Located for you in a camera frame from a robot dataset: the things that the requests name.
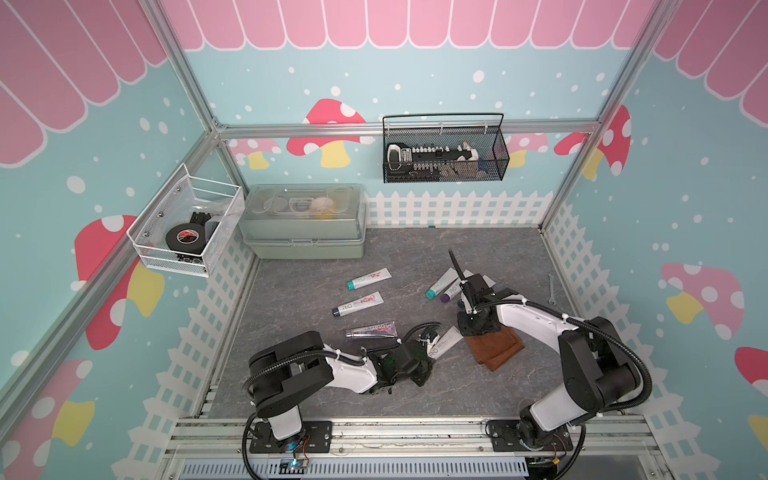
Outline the brown microfiber cloth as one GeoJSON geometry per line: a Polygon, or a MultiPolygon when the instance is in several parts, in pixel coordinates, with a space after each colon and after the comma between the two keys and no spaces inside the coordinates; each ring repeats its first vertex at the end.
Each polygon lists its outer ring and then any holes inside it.
{"type": "Polygon", "coordinates": [[[524,343],[514,329],[502,327],[500,331],[465,338],[475,361],[496,371],[524,349],[524,343]]]}

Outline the purple cap toothpaste tube top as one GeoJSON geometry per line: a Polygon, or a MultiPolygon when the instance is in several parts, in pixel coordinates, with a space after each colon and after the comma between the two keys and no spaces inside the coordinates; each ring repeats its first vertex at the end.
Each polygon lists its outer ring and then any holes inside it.
{"type": "Polygon", "coordinates": [[[437,360],[455,345],[463,340],[463,336],[459,330],[452,326],[443,335],[441,335],[436,342],[433,342],[427,349],[427,355],[432,360],[437,360]]]}

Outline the purple cap toothpaste tube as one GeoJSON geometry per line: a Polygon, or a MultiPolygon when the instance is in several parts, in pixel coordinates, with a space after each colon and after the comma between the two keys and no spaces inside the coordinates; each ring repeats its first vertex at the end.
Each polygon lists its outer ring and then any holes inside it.
{"type": "Polygon", "coordinates": [[[459,278],[459,275],[458,275],[458,279],[440,294],[440,300],[443,303],[448,303],[451,299],[455,298],[460,292],[461,292],[461,279],[459,278]]]}
{"type": "Polygon", "coordinates": [[[432,360],[437,360],[455,345],[463,340],[463,336],[459,330],[452,326],[443,335],[441,335],[436,342],[433,342],[427,349],[427,355],[432,360]]]}

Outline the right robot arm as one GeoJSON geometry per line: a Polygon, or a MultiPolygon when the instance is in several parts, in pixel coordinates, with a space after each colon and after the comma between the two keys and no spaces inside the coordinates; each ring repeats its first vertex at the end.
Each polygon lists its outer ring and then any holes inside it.
{"type": "Polygon", "coordinates": [[[564,438],[571,425],[644,403],[653,382],[642,359],[603,317],[583,320],[534,302],[517,291],[495,291],[479,274],[458,275],[459,332],[486,365],[514,356],[525,333],[560,358],[561,383],[524,407],[519,418],[494,434],[518,449],[539,451],[564,438]]]}

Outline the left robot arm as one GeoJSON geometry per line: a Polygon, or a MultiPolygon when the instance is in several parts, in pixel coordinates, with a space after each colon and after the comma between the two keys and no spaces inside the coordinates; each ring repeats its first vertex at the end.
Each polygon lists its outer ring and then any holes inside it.
{"type": "Polygon", "coordinates": [[[324,388],[372,395],[401,381],[423,386],[432,373],[430,345],[440,326],[418,324],[393,345],[361,349],[355,355],[308,331],[252,355],[242,389],[277,442],[297,440],[306,432],[300,404],[324,388]]]}

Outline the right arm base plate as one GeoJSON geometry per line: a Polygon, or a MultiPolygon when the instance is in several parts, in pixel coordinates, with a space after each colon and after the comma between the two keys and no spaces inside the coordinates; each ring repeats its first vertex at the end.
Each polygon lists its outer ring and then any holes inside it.
{"type": "Polygon", "coordinates": [[[488,420],[485,433],[495,452],[552,452],[573,450],[571,435],[566,426],[546,432],[530,420],[488,420]]]}

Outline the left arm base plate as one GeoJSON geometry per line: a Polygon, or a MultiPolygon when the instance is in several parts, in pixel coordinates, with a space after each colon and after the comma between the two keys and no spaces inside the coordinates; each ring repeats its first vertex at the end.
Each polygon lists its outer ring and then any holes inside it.
{"type": "Polygon", "coordinates": [[[332,433],[331,421],[308,421],[298,433],[278,440],[267,422],[258,421],[251,426],[247,448],[251,454],[328,453],[332,433]]]}

